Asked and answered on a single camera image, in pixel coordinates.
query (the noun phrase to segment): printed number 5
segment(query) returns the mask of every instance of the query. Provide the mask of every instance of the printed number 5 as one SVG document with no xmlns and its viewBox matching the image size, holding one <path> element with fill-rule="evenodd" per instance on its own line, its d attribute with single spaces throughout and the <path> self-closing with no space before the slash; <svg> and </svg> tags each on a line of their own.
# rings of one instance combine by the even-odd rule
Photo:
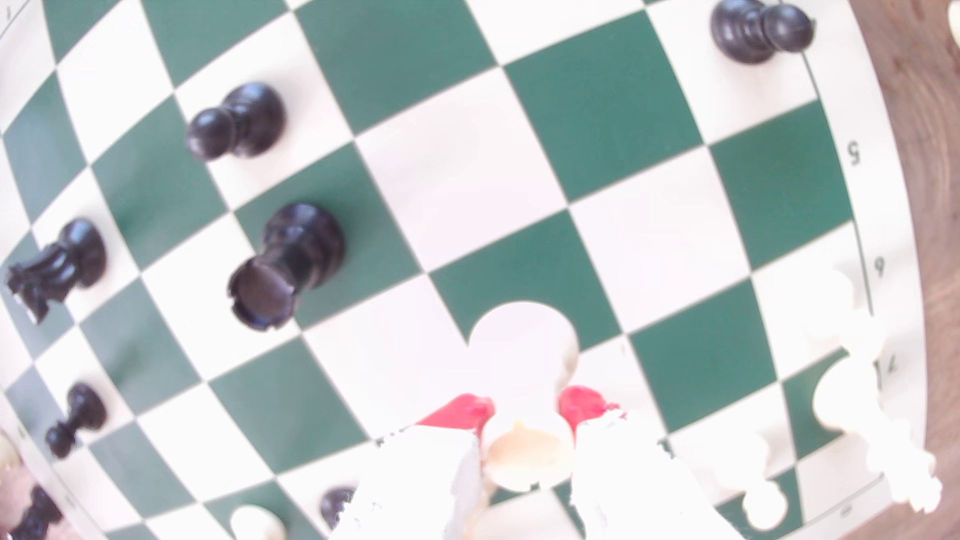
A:
<svg viewBox="0 0 960 540">
<path fill-rule="evenodd" d="M 850 141 L 850 144 L 847 145 L 847 153 L 852 158 L 851 164 L 858 165 L 860 163 L 860 145 L 855 140 Z"/>
</svg>

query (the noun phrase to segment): chess piece base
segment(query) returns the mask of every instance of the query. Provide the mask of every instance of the chess piece base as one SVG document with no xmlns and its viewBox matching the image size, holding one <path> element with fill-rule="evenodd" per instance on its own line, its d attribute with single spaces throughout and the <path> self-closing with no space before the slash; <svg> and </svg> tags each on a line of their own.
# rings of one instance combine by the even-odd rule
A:
<svg viewBox="0 0 960 540">
<path fill-rule="evenodd" d="M 60 241 L 71 245 L 80 270 L 80 286 L 89 287 L 107 272 L 107 247 L 97 228 L 87 219 L 75 219 L 60 232 Z"/>
<path fill-rule="evenodd" d="M 80 426 L 86 430 L 98 430 L 107 422 L 107 408 L 100 396 L 86 384 L 74 384 L 66 395 L 70 410 L 86 410 L 84 423 Z"/>
<path fill-rule="evenodd" d="M 231 149 L 238 158 L 259 156 L 276 143 L 286 127 L 286 112 L 275 90 L 263 83 L 236 88 L 223 107 L 243 119 Z"/>
<path fill-rule="evenodd" d="M 775 50 L 765 43 L 761 30 L 759 11 L 764 7 L 759 0 L 723 0 L 713 9 L 713 41 L 732 60 L 755 64 L 774 56 Z"/>
</svg>

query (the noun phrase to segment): white pawn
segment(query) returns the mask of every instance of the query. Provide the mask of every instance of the white pawn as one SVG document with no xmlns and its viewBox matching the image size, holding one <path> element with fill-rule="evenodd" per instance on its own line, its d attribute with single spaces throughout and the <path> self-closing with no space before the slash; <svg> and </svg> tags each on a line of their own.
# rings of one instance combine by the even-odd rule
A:
<svg viewBox="0 0 960 540">
<path fill-rule="evenodd" d="M 487 479 L 517 493 L 569 479 L 573 432 L 557 412 L 557 396 L 579 360 L 570 321 L 544 304 L 503 304 L 477 321 L 469 352 L 483 372 L 475 393 L 496 403 L 481 436 Z"/>
<path fill-rule="evenodd" d="M 813 413 L 826 428 L 867 441 L 867 468 L 886 476 L 894 501 L 910 502 L 915 512 L 936 509 L 943 484 L 932 476 L 933 454 L 913 445 L 905 421 L 891 421 L 880 408 L 871 356 L 848 356 L 830 366 L 814 390 Z"/>
<path fill-rule="evenodd" d="M 834 337 L 853 312 L 853 282 L 832 268 L 804 270 L 806 286 L 799 292 L 803 326 L 814 339 Z"/>
<path fill-rule="evenodd" d="M 236 540 L 286 540 L 287 529 L 273 512 L 245 504 L 233 510 L 230 529 Z"/>
<path fill-rule="evenodd" d="M 756 530 L 772 530 L 786 517 L 788 503 L 780 486 L 766 479 L 770 445 L 750 433 L 732 437 L 735 442 L 717 457 L 714 474 L 720 485 L 745 492 L 743 513 Z"/>
</svg>

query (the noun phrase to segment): white square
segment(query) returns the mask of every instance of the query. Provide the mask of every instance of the white square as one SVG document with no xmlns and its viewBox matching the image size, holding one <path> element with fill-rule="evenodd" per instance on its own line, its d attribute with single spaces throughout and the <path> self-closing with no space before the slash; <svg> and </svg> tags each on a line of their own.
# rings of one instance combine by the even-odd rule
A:
<svg viewBox="0 0 960 540">
<path fill-rule="evenodd" d="M 797 460 L 793 433 L 783 390 L 778 383 L 670 434 L 674 455 L 690 468 L 711 504 L 721 503 L 737 494 L 717 482 L 714 469 L 721 455 L 717 449 L 735 444 L 741 433 L 759 435 L 770 445 L 766 468 L 768 479 L 793 466 Z"/>
<path fill-rule="evenodd" d="M 320 514 L 320 500 L 337 487 L 356 489 L 376 449 L 373 442 L 363 443 L 284 473 L 276 482 L 314 527 L 329 536 L 330 527 Z"/>
<path fill-rule="evenodd" d="M 706 144 L 817 99 L 801 55 L 746 65 L 720 52 L 709 30 L 716 5 L 670 0 L 647 10 Z"/>
<path fill-rule="evenodd" d="M 157 309 L 204 380 L 223 375 L 300 333 L 293 320 L 281 329 L 255 331 L 233 314 L 227 293 L 230 276 L 253 255 L 243 229 L 229 213 L 143 272 Z"/>
<path fill-rule="evenodd" d="M 426 276 L 305 331 L 307 346 L 372 438 L 468 389 L 467 344 Z"/>
<path fill-rule="evenodd" d="M 552 490 L 532 491 L 484 511 L 473 540 L 582 540 Z"/>
<path fill-rule="evenodd" d="M 157 540 L 185 540 L 203 538 L 203 540 L 231 540 L 209 510 L 201 504 L 174 510 L 147 520 L 147 528 Z"/>
<path fill-rule="evenodd" d="M 799 373 L 840 347 L 837 337 L 812 337 L 798 318 L 804 278 L 811 272 L 834 269 L 850 278 L 855 307 L 866 307 L 867 289 L 857 248 L 856 230 L 848 222 L 803 247 L 757 269 L 753 275 L 756 303 L 767 331 L 778 379 Z"/>
<path fill-rule="evenodd" d="M 575 384 L 592 388 L 608 403 L 632 411 L 631 418 L 642 422 L 643 430 L 651 437 L 666 436 L 657 401 L 626 336 L 619 335 L 580 353 L 569 385 Z"/>
<path fill-rule="evenodd" d="M 133 420 L 133 413 L 120 396 L 104 366 L 97 360 L 80 327 L 73 327 L 36 360 L 36 371 L 50 389 L 64 417 L 69 414 L 66 395 L 77 382 L 93 388 L 107 409 L 107 422 L 96 431 L 80 430 L 78 436 L 91 444 Z"/>
<path fill-rule="evenodd" d="M 30 230 L 30 218 L 20 200 L 20 191 L 7 160 L 7 147 L 0 144 L 0 260 L 7 258 L 24 234 Z"/>
<path fill-rule="evenodd" d="M 7 390 L 34 364 L 34 358 L 30 356 L 26 345 L 23 344 L 20 332 L 13 324 L 13 319 L 3 303 L 0 303 L 0 357 L 3 358 L 0 387 L 4 390 Z"/>
<path fill-rule="evenodd" d="M 88 163 L 174 90 L 140 0 L 121 0 L 63 57 L 57 71 Z"/>
<path fill-rule="evenodd" d="M 290 6 L 291 10 L 295 10 L 304 4 L 308 4 L 310 0 L 286 0 L 287 6 Z"/>
<path fill-rule="evenodd" d="M 843 435 L 797 464 L 800 506 L 807 521 L 879 478 L 867 469 L 867 443 L 857 435 Z"/>
<path fill-rule="evenodd" d="M 643 10 L 641 0 L 467 0 L 501 64 Z"/>
<path fill-rule="evenodd" d="M 209 501 L 273 477 L 206 384 L 159 405 L 138 422 L 194 499 Z"/>
<path fill-rule="evenodd" d="M 246 82 L 271 86 L 287 113 L 283 135 L 252 159 L 231 154 L 207 164 L 228 206 L 236 209 L 353 137 L 297 18 L 288 12 L 247 36 L 177 88 L 190 121 L 219 106 Z"/>
<path fill-rule="evenodd" d="M 27 2 L 0 39 L 0 132 L 7 132 L 55 63 L 43 2 Z"/>
<path fill-rule="evenodd" d="M 565 205 L 499 68 L 379 124 L 357 147 L 428 272 Z"/>
<path fill-rule="evenodd" d="M 102 530 L 117 530 L 140 522 L 140 514 L 120 493 L 90 449 L 74 450 L 65 460 L 54 463 L 54 471 Z"/>
<path fill-rule="evenodd" d="M 706 147 L 570 207 L 626 332 L 750 275 L 727 193 Z"/>
<path fill-rule="evenodd" d="M 57 241 L 63 226 L 79 217 L 93 222 L 100 232 L 107 248 L 107 271 L 88 288 L 74 287 L 64 300 L 63 304 L 78 323 L 139 275 L 127 243 L 117 229 L 104 194 L 89 167 L 68 184 L 34 222 L 36 244 L 42 248 Z"/>
</svg>

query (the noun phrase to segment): vinyl chess mat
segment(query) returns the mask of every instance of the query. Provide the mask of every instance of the vinyl chess mat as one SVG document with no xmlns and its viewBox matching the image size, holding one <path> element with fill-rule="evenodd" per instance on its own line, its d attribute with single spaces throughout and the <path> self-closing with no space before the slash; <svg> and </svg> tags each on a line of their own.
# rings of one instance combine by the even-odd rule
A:
<svg viewBox="0 0 960 540">
<path fill-rule="evenodd" d="M 483 373 L 479 317 L 535 300 L 576 328 L 573 382 L 641 411 L 747 537 L 857 527 L 889 491 L 814 419 L 844 353 L 805 337 L 785 292 L 818 266 L 854 280 L 888 331 L 883 405 L 922 444 L 897 149 L 846 2 L 797 0 L 813 45 L 759 66 L 713 45 L 714 3 L 0 2 L 2 268 L 79 216 L 109 257 L 38 327 L 0 293 L 0 425 L 84 538 L 228 539 L 242 503 L 322 538 L 323 492 Z M 282 97 L 283 138 L 193 160 L 186 123 L 251 81 Z M 298 201 L 340 222 L 344 266 L 295 321 L 251 331 L 228 278 Z M 56 461 L 43 435 L 78 380 L 108 423 Z M 790 503 L 765 533 L 711 472 L 743 430 Z M 498 493 L 475 538 L 580 538 L 568 493 Z"/>
</svg>

